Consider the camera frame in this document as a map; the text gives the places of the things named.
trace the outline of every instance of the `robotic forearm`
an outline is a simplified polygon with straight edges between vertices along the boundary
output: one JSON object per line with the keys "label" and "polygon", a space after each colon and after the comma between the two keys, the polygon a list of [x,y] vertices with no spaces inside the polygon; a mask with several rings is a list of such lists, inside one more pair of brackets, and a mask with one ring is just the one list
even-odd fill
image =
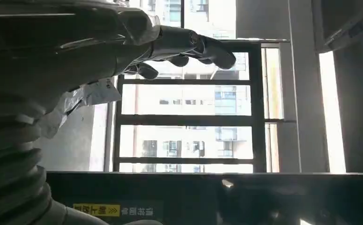
{"label": "robotic forearm", "polygon": [[141,10],[102,0],[0,0],[0,224],[98,225],[51,199],[36,120],[80,85],[120,74],[158,72],[147,60],[185,66],[189,57],[231,68],[221,42],[152,25]]}

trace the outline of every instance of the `black surface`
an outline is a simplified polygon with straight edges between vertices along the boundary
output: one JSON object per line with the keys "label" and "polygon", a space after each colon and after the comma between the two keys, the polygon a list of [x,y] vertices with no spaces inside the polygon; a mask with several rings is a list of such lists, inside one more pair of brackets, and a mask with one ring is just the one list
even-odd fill
{"label": "black surface", "polygon": [[347,171],[363,173],[363,41],[334,60]]}
{"label": "black surface", "polygon": [[[222,180],[233,183],[231,188]],[[166,225],[230,224],[363,225],[363,174],[123,174],[49,172],[53,198],[73,203],[162,203]]]}

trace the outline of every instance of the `wall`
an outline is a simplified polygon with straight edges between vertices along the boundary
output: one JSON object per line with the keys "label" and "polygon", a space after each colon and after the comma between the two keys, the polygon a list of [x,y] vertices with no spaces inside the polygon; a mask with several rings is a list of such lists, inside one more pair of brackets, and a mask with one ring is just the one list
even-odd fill
{"label": "wall", "polygon": [[52,171],[89,171],[94,107],[73,112],[53,139],[40,138],[34,144],[41,148],[39,165]]}
{"label": "wall", "polygon": [[334,52],[347,172],[363,172],[363,40]]}
{"label": "wall", "polygon": [[237,0],[237,38],[290,39],[288,0]]}

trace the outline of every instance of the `window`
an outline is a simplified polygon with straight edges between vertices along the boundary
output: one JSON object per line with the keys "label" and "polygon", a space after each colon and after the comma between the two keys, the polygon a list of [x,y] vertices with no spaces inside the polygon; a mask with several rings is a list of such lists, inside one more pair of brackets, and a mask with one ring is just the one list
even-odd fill
{"label": "window", "polygon": [[195,100],[186,100],[186,105],[196,105],[197,101]]}
{"label": "window", "polygon": [[181,105],[181,104],[182,104],[181,99],[173,100],[173,105]]}
{"label": "window", "polygon": [[161,25],[181,26],[181,0],[130,0],[130,7],[141,8],[160,19]]}
{"label": "window", "polygon": [[193,151],[196,153],[197,157],[205,156],[205,142],[193,141]]}
{"label": "window", "polygon": [[[260,108],[264,92],[257,85],[262,84],[260,46],[245,41],[225,43],[236,51],[247,44],[248,52],[236,54],[240,65],[230,70],[192,59],[183,68],[149,62],[160,74],[160,79],[152,81],[121,76],[116,171],[153,171],[153,165],[157,173],[249,173],[253,165],[256,172],[266,171]],[[160,100],[167,105],[158,105]],[[159,145],[155,157],[145,157],[148,154],[142,146],[147,140]]]}
{"label": "window", "polygon": [[253,173],[250,164],[141,164],[121,163],[120,172],[123,173]]}
{"label": "window", "polygon": [[184,6],[185,28],[209,37],[219,33],[224,39],[236,38],[235,0],[185,0]]}
{"label": "window", "polygon": [[223,148],[218,150],[219,157],[232,158],[233,157],[233,142],[223,142]]}
{"label": "window", "polygon": [[218,158],[217,150],[228,148],[232,158],[253,158],[250,127],[123,125],[120,142],[121,157]]}
{"label": "window", "polygon": [[188,127],[190,130],[206,130],[206,127]]}
{"label": "window", "polygon": [[143,141],[143,157],[157,156],[157,141]]}
{"label": "window", "polygon": [[[123,85],[123,114],[250,116],[250,86]],[[153,105],[173,107],[152,107]],[[197,110],[191,105],[200,105]]]}
{"label": "window", "polygon": [[197,75],[196,74],[185,74],[184,79],[195,80],[195,79],[197,79]]}
{"label": "window", "polygon": [[235,127],[217,127],[216,128],[217,141],[237,141],[237,128]]}
{"label": "window", "polygon": [[167,157],[179,157],[182,151],[181,141],[165,141],[163,143],[164,150]]}
{"label": "window", "polygon": [[[220,69],[214,64],[205,65],[193,58],[190,58],[184,67],[177,67],[168,61],[147,61],[146,63],[158,71],[157,79],[249,80],[249,53],[236,52],[234,55],[236,64],[229,70]],[[144,78],[140,75],[128,75],[125,79]]]}
{"label": "window", "polygon": [[169,104],[169,101],[167,101],[167,100],[160,100],[159,101],[159,104],[160,105],[168,105]]}

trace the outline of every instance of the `building window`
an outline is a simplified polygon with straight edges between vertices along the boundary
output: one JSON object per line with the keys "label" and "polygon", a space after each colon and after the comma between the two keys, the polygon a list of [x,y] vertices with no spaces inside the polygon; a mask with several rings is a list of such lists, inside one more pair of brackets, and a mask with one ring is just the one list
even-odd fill
{"label": "building window", "polygon": [[206,127],[189,127],[190,130],[206,130]]}
{"label": "building window", "polygon": [[182,172],[182,167],[181,167],[181,165],[167,164],[167,165],[165,165],[165,172],[180,173],[180,172]]}
{"label": "building window", "polygon": [[157,141],[143,141],[142,157],[157,156]]}
{"label": "building window", "polygon": [[215,129],[217,141],[237,141],[237,128],[217,127]]}
{"label": "building window", "polygon": [[193,141],[193,152],[197,157],[205,156],[205,142]]}
{"label": "building window", "polygon": [[157,165],[156,164],[147,164],[144,166],[142,172],[145,173],[155,173],[157,171]]}
{"label": "building window", "polygon": [[161,99],[159,100],[159,104],[160,105],[169,105],[169,102],[171,102],[173,105],[181,105],[182,104],[182,100],[181,99],[175,99],[175,100],[164,100]]}
{"label": "building window", "polygon": [[182,155],[182,141],[166,141],[163,149],[167,151],[168,157],[180,157]]}
{"label": "building window", "polygon": [[223,149],[218,150],[219,157],[232,158],[233,157],[233,142],[223,142]]}
{"label": "building window", "polygon": [[181,105],[182,101],[180,99],[173,100],[173,105]]}
{"label": "building window", "polygon": [[159,104],[160,105],[168,105],[169,104],[169,101],[168,100],[160,100],[159,101]]}
{"label": "building window", "polygon": [[186,105],[196,105],[197,101],[196,100],[186,100]]}

